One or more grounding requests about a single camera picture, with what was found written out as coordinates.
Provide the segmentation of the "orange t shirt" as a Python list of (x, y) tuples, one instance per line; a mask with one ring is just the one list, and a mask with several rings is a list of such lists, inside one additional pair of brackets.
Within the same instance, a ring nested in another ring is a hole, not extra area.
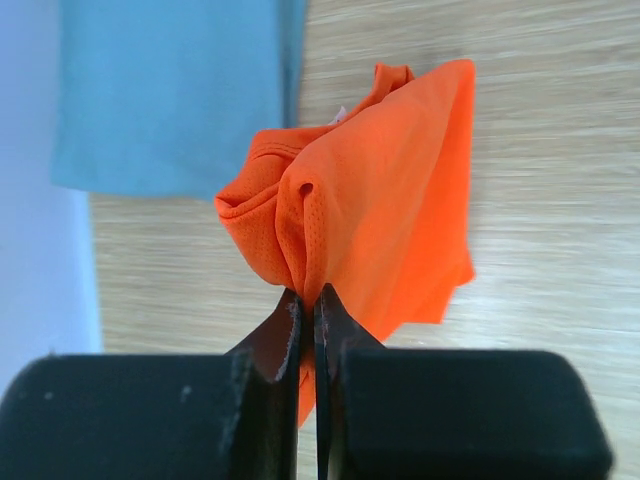
[(381, 341), (405, 323), (441, 321), (474, 276), (475, 78), (468, 59), (422, 76), (380, 64), (342, 120), (256, 134), (214, 200), (248, 265), (306, 308), (332, 285)]

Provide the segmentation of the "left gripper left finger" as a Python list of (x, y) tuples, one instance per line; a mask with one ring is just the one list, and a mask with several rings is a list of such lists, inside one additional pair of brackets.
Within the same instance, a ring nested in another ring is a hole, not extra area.
[(292, 479), (303, 308), (224, 354), (49, 355), (1, 402), (5, 479)]

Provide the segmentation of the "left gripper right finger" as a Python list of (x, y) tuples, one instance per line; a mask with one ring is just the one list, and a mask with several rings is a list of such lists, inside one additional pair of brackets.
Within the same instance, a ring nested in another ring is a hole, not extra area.
[(322, 479), (606, 479), (588, 390), (541, 350), (380, 343), (326, 286), (314, 307)]

